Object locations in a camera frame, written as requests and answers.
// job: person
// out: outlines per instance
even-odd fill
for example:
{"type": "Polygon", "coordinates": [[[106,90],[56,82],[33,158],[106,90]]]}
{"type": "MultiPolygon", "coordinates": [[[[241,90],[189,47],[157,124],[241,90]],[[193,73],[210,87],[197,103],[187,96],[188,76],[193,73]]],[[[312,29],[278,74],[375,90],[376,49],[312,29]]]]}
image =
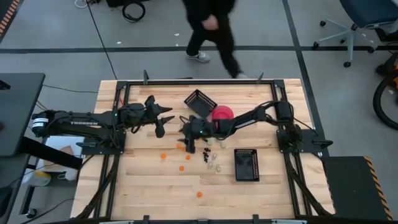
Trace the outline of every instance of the person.
{"type": "Polygon", "coordinates": [[[205,40],[216,44],[225,69],[232,78],[248,78],[233,56],[234,38],[229,13],[235,0],[183,0],[193,34],[187,47],[187,58],[209,62],[210,56],[199,49],[205,40]]]}

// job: gray floor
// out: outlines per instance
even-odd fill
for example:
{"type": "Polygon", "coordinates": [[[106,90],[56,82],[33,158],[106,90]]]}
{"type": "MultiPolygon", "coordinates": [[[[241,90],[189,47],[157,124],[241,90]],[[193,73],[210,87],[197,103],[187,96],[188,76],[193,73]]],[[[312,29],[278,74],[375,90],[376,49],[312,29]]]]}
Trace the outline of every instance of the gray floor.
{"type": "MultiPolygon", "coordinates": [[[[110,9],[105,1],[92,5],[98,29],[107,47],[174,47],[186,46],[191,34],[184,19],[181,0],[146,2],[147,15],[130,24],[121,12],[110,9]]],[[[325,17],[350,26],[352,21],[337,0],[289,0],[300,45],[311,46],[336,30],[319,27],[325,17]]],[[[293,46],[284,6],[281,0],[240,0],[231,16],[236,45],[293,46]]],[[[371,39],[373,31],[365,32],[371,39]]],[[[323,45],[339,45],[330,41],[323,45]]],[[[358,41],[356,45],[365,45],[358,41]]],[[[0,49],[78,49],[101,48],[88,9],[78,9],[72,0],[25,0],[0,49]]],[[[216,51],[211,51],[209,64],[184,59],[184,52],[110,53],[116,75],[120,79],[142,77],[143,69],[151,78],[228,78],[216,51]]],[[[389,57],[388,52],[355,52],[353,66],[342,67],[346,52],[303,52],[323,128],[332,156],[369,156],[372,158],[381,186],[393,215],[398,214],[396,158],[397,132],[385,127],[374,115],[372,97],[381,78],[374,73],[377,65],[389,57]]],[[[264,78],[301,78],[294,51],[236,52],[243,70],[252,78],[264,72],[264,78]]],[[[104,53],[74,54],[0,54],[2,72],[43,72],[48,85],[73,90],[96,91],[101,80],[113,79],[104,53]]],[[[389,114],[396,116],[392,103],[396,93],[386,93],[384,101],[389,114]]],[[[44,88],[40,101],[55,110],[93,111],[95,94],[69,93],[44,88]]],[[[74,196],[74,187],[42,188],[32,206],[39,213],[74,196]]],[[[23,195],[20,194],[9,223],[26,220],[18,215],[23,195]]],[[[67,202],[47,216],[32,223],[66,220],[72,203],[67,202]]]]}

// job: wooden table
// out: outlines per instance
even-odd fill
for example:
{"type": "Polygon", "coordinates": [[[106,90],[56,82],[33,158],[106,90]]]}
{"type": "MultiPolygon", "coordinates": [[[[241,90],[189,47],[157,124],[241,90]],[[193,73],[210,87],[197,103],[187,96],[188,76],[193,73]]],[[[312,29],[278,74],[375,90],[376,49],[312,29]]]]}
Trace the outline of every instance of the wooden table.
{"type": "MultiPolygon", "coordinates": [[[[311,125],[300,80],[284,81],[295,117],[311,125]]],[[[112,108],[115,88],[116,81],[101,82],[95,113],[112,108]]],[[[159,105],[173,108],[162,116],[175,115],[176,118],[165,125],[166,134],[162,139],[156,138],[153,125],[141,128],[137,134],[128,132],[126,150],[119,162],[112,220],[142,220],[144,215],[150,215],[151,220],[252,219],[253,214],[260,218],[293,218],[286,168],[275,134],[277,127],[256,123],[240,129],[224,141],[226,149],[213,141],[211,154],[218,155],[214,166],[219,164],[221,172],[207,169],[202,154],[203,148],[208,147],[205,142],[196,143],[196,154],[176,148],[177,139],[182,137],[178,132],[182,127],[178,116],[193,114],[183,101],[196,89],[219,105],[229,106],[235,116],[272,100],[271,88],[265,85],[133,86],[129,103],[143,103],[149,95],[154,95],[159,105]],[[257,149],[260,182],[235,181],[235,148],[257,149]]],[[[334,213],[321,160],[312,154],[301,154],[301,158],[308,188],[334,213]]],[[[95,156],[82,168],[71,217],[78,215],[96,192],[102,161],[103,156],[95,156]]],[[[297,186],[296,189],[300,210],[304,213],[302,194],[297,186]]],[[[102,215],[107,195],[105,192],[102,215]]]]}

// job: black basket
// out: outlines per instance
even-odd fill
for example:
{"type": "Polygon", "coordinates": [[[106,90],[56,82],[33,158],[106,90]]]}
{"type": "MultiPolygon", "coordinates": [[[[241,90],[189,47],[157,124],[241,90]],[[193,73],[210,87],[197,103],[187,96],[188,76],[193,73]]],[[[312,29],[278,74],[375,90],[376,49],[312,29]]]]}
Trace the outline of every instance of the black basket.
{"type": "Polygon", "coordinates": [[[260,181],[257,150],[235,149],[236,181],[260,181]]]}
{"type": "Polygon", "coordinates": [[[195,90],[187,99],[184,100],[184,103],[203,119],[206,119],[207,116],[209,116],[209,114],[217,107],[217,104],[200,90],[195,90]]]}

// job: shoe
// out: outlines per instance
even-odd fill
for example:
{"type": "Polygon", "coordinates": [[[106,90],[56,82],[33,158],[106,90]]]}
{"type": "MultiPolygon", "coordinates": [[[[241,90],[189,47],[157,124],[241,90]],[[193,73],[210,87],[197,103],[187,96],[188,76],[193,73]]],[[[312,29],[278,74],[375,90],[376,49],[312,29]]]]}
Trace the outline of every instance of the shoe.
{"type": "Polygon", "coordinates": [[[249,78],[247,75],[240,73],[236,78],[238,79],[244,79],[244,78],[249,78]]]}
{"type": "Polygon", "coordinates": [[[205,52],[201,52],[201,51],[199,51],[199,54],[194,55],[194,56],[187,55],[187,58],[198,60],[201,63],[207,63],[210,61],[210,56],[208,54],[206,54],[205,52]]]}

